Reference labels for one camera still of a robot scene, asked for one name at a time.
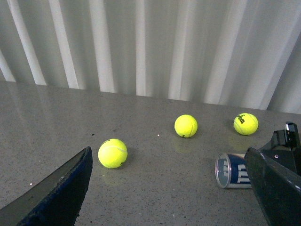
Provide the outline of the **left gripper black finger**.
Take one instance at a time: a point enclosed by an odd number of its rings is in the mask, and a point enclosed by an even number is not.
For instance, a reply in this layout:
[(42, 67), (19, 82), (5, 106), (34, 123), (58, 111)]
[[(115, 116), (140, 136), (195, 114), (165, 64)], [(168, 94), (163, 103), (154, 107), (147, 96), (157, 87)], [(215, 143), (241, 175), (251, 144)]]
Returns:
[(93, 168), (86, 147), (29, 191), (0, 210), (2, 226), (72, 226), (81, 210)]

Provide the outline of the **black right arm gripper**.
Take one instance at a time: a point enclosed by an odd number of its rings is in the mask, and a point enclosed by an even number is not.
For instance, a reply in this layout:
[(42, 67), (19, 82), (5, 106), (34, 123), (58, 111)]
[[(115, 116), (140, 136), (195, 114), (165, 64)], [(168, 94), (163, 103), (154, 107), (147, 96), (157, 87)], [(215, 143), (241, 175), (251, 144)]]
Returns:
[(301, 224), (301, 142), (297, 125), (273, 132), (271, 140), (245, 155), (246, 171), (270, 226)]

